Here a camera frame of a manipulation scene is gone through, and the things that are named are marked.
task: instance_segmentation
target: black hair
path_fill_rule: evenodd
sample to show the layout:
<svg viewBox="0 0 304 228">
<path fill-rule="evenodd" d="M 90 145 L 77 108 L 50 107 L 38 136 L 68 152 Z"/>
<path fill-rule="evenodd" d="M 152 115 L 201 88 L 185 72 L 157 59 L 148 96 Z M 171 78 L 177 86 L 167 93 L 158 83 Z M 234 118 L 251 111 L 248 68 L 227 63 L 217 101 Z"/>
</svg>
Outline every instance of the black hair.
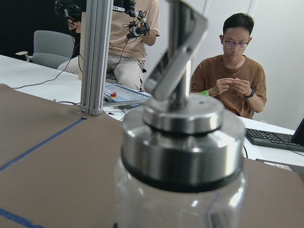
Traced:
<svg viewBox="0 0 304 228">
<path fill-rule="evenodd" d="M 248 30 L 249 35 L 252 32 L 254 26 L 253 18 L 248 14 L 236 13 L 227 18 L 223 26 L 223 35 L 227 29 L 243 27 Z"/>
</svg>

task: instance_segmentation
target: person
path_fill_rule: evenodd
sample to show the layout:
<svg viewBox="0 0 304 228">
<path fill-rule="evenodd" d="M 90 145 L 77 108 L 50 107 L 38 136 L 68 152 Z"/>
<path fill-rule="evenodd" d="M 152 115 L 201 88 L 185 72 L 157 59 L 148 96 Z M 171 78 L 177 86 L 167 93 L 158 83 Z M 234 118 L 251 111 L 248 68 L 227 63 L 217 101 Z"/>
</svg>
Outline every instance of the person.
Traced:
<svg viewBox="0 0 304 228">
<path fill-rule="evenodd" d="M 243 54 L 252 40 L 253 26 L 252 17 L 244 13 L 226 19 L 219 36 L 224 54 L 203 60 L 191 78 L 191 92 L 214 97 L 246 118 L 263 111 L 267 101 L 262 66 Z"/>
<path fill-rule="evenodd" d="M 135 11 L 139 10 L 146 17 L 150 32 L 147 36 L 141 35 L 130 39 L 127 39 L 126 36 L 129 34 L 129 22 L 133 18 L 128 14 L 113 11 L 106 70 L 107 74 L 114 73 L 118 84 L 135 90 L 142 88 L 143 67 L 147 56 L 145 45 L 154 45 L 156 38 L 160 35 L 158 0 L 136 0 Z M 76 29 L 76 32 L 80 33 L 81 22 L 70 20 L 69 29 Z M 67 61 L 61 64 L 58 69 L 78 74 L 78 58 L 75 57 L 69 63 Z"/>
</svg>

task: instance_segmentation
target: black smartwatch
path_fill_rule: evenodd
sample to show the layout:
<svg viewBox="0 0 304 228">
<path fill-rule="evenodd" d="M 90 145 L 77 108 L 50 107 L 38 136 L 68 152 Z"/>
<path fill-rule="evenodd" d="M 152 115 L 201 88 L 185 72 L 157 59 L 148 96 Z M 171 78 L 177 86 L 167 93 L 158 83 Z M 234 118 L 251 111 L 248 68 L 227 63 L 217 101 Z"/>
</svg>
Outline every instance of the black smartwatch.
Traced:
<svg viewBox="0 0 304 228">
<path fill-rule="evenodd" d="M 244 96 L 246 99 L 253 97 L 253 95 L 255 94 L 254 89 L 251 89 L 251 94 L 249 96 Z"/>
</svg>

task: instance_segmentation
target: beige t-shirt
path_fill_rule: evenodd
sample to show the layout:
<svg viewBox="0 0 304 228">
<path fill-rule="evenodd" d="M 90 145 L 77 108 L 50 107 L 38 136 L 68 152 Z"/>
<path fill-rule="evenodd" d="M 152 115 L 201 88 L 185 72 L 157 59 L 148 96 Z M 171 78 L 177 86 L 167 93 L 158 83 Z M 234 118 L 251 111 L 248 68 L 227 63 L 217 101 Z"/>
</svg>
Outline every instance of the beige t-shirt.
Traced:
<svg viewBox="0 0 304 228">
<path fill-rule="evenodd" d="M 239 78 L 250 82 L 250 87 L 254 89 L 264 103 L 266 103 L 266 76 L 260 64 L 246 57 L 244 64 L 237 69 L 225 67 L 223 55 L 207 58 L 196 68 L 191 78 L 191 91 L 202 92 L 215 86 L 220 78 Z M 227 91 L 215 96 L 220 100 L 226 109 L 235 114 L 250 118 L 252 110 L 249 109 L 243 94 L 230 87 Z"/>
<path fill-rule="evenodd" d="M 160 35 L 159 2 L 158 0 L 137 0 L 135 11 L 141 10 L 147 18 L 150 31 L 157 36 Z M 129 39 L 126 45 L 126 36 L 129 34 L 128 24 L 133 18 L 128 14 L 115 12 L 112 14 L 111 35 L 109 53 L 123 57 L 131 57 L 137 60 L 146 60 L 146 49 L 143 42 L 143 35 Z"/>
</svg>

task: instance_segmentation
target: seated man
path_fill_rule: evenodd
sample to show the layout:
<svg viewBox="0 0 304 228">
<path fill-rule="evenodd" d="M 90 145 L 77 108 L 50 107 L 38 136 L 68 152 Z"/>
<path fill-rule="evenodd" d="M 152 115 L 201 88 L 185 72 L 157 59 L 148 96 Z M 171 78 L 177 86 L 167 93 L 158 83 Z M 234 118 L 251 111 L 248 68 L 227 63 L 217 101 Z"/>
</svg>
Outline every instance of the seated man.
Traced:
<svg viewBox="0 0 304 228">
<path fill-rule="evenodd" d="M 147 19 L 150 27 L 149 34 L 127 39 L 128 25 L 133 18 L 128 14 L 114 11 L 107 61 L 107 73 L 114 72 L 119 84 L 135 90 L 140 90 L 143 83 L 143 66 L 147 56 L 144 45 L 154 45 L 156 37 L 160 35 L 158 0 L 137 0 L 135 11 L 138 10 L 141 10 Z M 76 32 L 81 31 L 81 22 L 69 22 L 70 30 L 76 28 Z M 64 70 L 66 66 L 67 62 L 60 65 L 58 69 Z M 65 71 L 78 74 L 78 57 L 70 61 Z"/>
<path fill-rule="evenodd" d="M 262 66 L 243 55 L 252 39 L 253 25 L 249 15 L 229 17 L 219 36 L 224 54 L 203 60 L 191 79 L 192 92 L 215 97 L 226 109 L 246 118 L 251 118 L 253 111 L 263 111 L 267 101 Z"/>
</svg>

